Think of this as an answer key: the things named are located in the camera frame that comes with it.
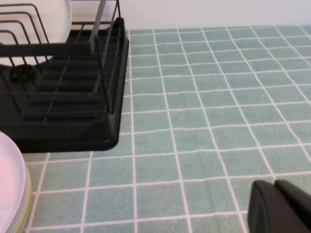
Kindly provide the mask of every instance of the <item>stacked plates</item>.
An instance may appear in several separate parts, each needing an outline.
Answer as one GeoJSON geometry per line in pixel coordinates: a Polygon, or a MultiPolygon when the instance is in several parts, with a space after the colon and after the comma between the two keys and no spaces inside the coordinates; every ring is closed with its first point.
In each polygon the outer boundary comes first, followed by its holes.
{"type": "Polygon", "coordinates": [[[0,232],[24,231],[31,203],[31,179],[16,144],[0,132],[0,232]]]}

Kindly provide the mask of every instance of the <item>white plate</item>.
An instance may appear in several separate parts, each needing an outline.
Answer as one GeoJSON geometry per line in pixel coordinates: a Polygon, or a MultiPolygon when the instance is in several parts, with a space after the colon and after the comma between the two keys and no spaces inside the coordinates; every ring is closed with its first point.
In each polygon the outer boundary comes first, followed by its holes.
{"type": "MultiPolygon", "coordinates": [[[[72,23],[72,11],[70,0],[0,0],[0,4],[19,4],[31,3],[38,8],[44,29],[46,31],[50,43],[64,43],[66,42],[70,33],[72,23]]],[[[0,7],[0,12],[27,12],[33,20],[37,29],[39,38],[42,43],[47,40],[44,36],[40,21],[38,19],[35,9],[31,6],[14,6],[14,7],[0,7]]],[[[29,16],[25,14],[14,15],[1,15],[1,20],[19,20],[24,26],[32,44],[38,44],[34,27],[31,23],[29,16]]],[[[1,23],[0,30],[12,31],[19,44],[28,44],[25,33],[18,23],[1,23]]],[[[5,45],[15,44],[13,37],[8,33],[0,33],[0,43],[5,45]]],[[[45,62],[45,57],[37,57],[38,62],[45,62]]],[[[22,58],[13,58],[15,65],[24,64],[22,58]]],[[[30,65],[36,65],[33,57],[26,57],[26,62],[30,65]]],[[[0,64],[5,66],[12,66],[8,58],[0,58],[0,64]]]]}
{"type": "Polygon", "coordinates": [[[18,213],[26,185],[26,165],[16,144],[0,132],[0,232],[18,213]]]}

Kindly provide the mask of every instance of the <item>tiled countertop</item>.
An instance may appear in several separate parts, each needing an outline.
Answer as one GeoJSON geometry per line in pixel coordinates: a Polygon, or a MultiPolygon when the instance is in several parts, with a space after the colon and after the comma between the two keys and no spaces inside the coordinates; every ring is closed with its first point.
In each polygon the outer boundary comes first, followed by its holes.
{"type": "Polygon", "coordinates": [[[130,31],[119,144],[26,154],[26,232],[247,232],[251,183],[311,193],[311,26],[130,31]]]}

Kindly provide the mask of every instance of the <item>dish rack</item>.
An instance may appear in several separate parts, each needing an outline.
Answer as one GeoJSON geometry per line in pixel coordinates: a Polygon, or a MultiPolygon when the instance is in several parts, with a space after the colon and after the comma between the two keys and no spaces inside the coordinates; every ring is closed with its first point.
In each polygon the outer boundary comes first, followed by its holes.
{"type": "MultiPolygon", "coordinates": [[[[12,67],[0,66],[0,131],[22,152],[108,150],[117,144],[129,40],[119,0],[114,1],[110,22],[101,21],[106,4],[101,0],[95,21],[73,22],[79,29],[72,29],[67,42],[59,44],[49,43],[35,5],[0,4],[0,16],[27,14],[1,13],[2,7],[35,8],[47,41],[43,44],[37,36],[38,44],[0,43],[0,57],[12,63],[12,67]],[[23,65],[14,65],[12,57],[28,56],[43,56],[46,61],[31,66],[23,59],[23,65]]],[[[1,30],[2,23],[0,17],[0,34],[16,38],[13,32],[1,30]]]]}

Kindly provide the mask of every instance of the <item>wire rack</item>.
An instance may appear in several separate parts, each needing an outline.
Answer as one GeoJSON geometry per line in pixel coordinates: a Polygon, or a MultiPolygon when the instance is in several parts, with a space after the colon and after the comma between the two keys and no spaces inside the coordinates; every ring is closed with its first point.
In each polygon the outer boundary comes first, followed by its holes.
{"type": "Polygon", "coordinates": [[[101,21],[105,4],[100,1],[94,22],[72,23],[78,29],[58,44],[49,42],[35,5],[0,4],[0,57],[9,58],[12,65],[0,66],[0,130],[22,152],[107,150],[116,145],[129,41],[119,0],[110,22],[101,21]],[[15,6],[34,8],[40,28],[31,14],[14,11],[15,6]],[[4,8],[12,11],[1,12],[4,8]],[[37,44],[31,44],[22,21],[1,20],[1,15],[17,14],[29,17],[37,44]],[[28,44],[19,44],[12,31],[1,30],[5,23],[19,24],[28,44]],[[2,33],[10,34],[15,44],[1,44],[2,33]],[[40,56],[45,57],[41,64],[40,56]],[[16,66],[14,57],[21,57],[23,64],[16,66]],[[25,57],[34,57],[36,65],[27,64],[25,57]]]}

